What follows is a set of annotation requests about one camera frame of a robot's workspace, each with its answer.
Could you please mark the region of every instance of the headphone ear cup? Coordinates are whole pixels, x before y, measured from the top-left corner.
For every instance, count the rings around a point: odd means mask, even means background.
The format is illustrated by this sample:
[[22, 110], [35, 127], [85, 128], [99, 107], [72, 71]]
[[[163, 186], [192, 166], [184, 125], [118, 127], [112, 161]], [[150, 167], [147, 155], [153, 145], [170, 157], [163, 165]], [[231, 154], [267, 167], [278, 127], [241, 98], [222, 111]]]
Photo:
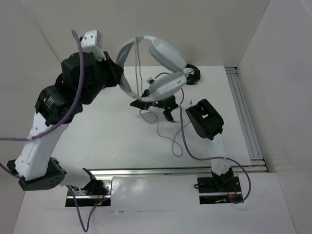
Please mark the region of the headphone ear cup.
[[165, 68], [169, 69], [172, 72], [178, 72], [181, 69], [178, 68], [174, 63], [172, 63], [169, 59], [163, 56], [155, 47], [151, 45], [149, 48], [151, 55]]
[[198, 69], [194, 70], [194, 79], [195, 79], [195, 81], [200, 80], [200, 70], [198, 70]]
[[[172, 81], [179, 79], [179, 82], [176, 83], [176, 86], [174, 88], [171, 88], [170, 91], [164, 90], [161, 91], [161, 93], [159, 93], [159, 88], [165, 86], [166, 84], [171, 83]], [[142, 97], [141, 100], [148, 102], [148, 101], [160, 101], [160, 100], [164, 100], [166, 98], [169, 98], [170, 96], [172, 96], [174, 93], [176, 93], [177, 91], [179, 91], [181, 89], [181, 87], [186, 83], [186, 77], [182, 72], [177, 72], [177, 73], [173, 73], [170, 75], [167, 75], [165, 77], [156, 79], [148, 88], [148, 91], [150, 93], [150, 96], [148, 97]]]
[[197, 82], [195, 79], [195, 76], [193, 74], [189, 74], [188, 77], [186, 78], [186, 84], [188, 85], [193, 85]]

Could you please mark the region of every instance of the headphone headband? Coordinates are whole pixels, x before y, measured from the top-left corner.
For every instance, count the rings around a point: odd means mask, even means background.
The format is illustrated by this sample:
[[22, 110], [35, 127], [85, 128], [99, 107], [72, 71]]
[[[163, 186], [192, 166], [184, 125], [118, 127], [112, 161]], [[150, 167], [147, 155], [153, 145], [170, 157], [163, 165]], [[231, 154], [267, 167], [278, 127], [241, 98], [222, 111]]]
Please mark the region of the headphone headband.
[[192, 64], [186, 64], [185, 66], [186, 68], [191, 68], [191, 69], [194, 69], [194, 70], [199, 70], [196, 66], [192, 65]]
[[[116, 64], [118, 66], [124, 67], [125, 61], [133, 47], [134, 44], [139, 43], [141, 40], [147, 39], [152, 42], [152, 46], [149, 48], [151, 55], [164, 67], [168, 68], [169, 70], [179, 73], [179, 76], [184, 75], [183, 68], [186, 66], [186, 62], [179, 53], [178, 50], [173, 48], [170, 44], [166, 41], [153, 37], [153, 36], [142, 36], [136, 37], [130, 41], [128, 41], [120, 50], [117, 55]], [[176, 76], [171, 77], [171, 83], [174, 79], [177, 79]], [[141, 99], [139, 94], [136, 94], [132, 91], [129, 82], [127, 81], [124, 73], [121, 75], [120, 79], [120, 88], [132, 98]]]

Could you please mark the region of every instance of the black cable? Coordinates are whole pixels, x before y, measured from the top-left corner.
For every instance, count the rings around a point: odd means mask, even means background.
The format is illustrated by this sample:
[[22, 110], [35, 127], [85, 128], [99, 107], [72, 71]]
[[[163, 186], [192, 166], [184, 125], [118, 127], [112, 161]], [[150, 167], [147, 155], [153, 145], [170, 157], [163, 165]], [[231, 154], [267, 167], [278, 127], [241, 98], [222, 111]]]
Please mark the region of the black cable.
[[159, 73], [157, 76], [155, 76], [154, 79], [157, 79], [161, 75], [170, 75], [170, 74], [168, 72], [162, 72], [162, 73]]

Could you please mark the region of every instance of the white wall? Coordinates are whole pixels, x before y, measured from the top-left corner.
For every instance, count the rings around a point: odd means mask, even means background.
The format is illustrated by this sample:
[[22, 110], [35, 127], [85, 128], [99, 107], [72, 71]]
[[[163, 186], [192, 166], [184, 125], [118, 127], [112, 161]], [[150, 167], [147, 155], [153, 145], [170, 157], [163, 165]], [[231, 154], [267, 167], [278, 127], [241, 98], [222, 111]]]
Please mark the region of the white wall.
[[238, 76], [298, 234], [311, 232], [312, 0], [271, 0]]
[[[237, 66], [269, 0], [20, 0], [27, 2], [59, 58], [68, 32], [98, 29], [112, 58], [134, 36], [154, 35], [197, 65]], [[134, 56], [129, 65], [134, 65]], [[158, 65], [141, 52], [142, 65]]]
[[[18, 0], [0, 1], [0, 136], [25, 137], [40, 91], [53, 84], [59, 62]], [[16, 159], [23, 143], [0, 142], [0, 161]], [[24, 192], [0, 170], [1, 234], [11, 234]]]

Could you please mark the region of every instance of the headphones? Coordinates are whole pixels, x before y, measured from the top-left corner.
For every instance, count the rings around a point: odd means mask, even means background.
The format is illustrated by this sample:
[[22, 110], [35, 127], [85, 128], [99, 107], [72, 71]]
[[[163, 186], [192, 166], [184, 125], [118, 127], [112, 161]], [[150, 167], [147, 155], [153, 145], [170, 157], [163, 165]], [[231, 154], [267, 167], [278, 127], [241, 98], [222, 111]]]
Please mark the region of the headphones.
[[186, 78], [186, 84], [188, 85], [194, 85], [197, 84], [197, 82], [200, 80], [200, 70], [191, 64], [187, 64], [186, 68], [191, 68], [193, 69], [193, 74], [188, 74], [188, 77]]
[[187, 80], [183, 72], [183, 69], [186, 66], [186, 61], [183, 59], [180, 52], [166, 41], [152, 36], [142, 36], [130, 40], [122, 47], [117, 55], [116, 64], [123, 68], [132, 46], [139, 43], [143, 39], [150, 40], [152, 42], [152, 45], [149, 47], [150, 54], [162, 66], [166, 67], [173, 73], [168, 76], [158, 78], [151, 83], [148, 88], [149, 95], [147, 97], [140, 97], [139, 94], [136, 94], [131, 90], [124, 73], [121, 75], [119, 86], [127, 95], [132, 98], [139, 99], [140, 101], [161, 101], [175, 94], [184, 84], [186, 84]]

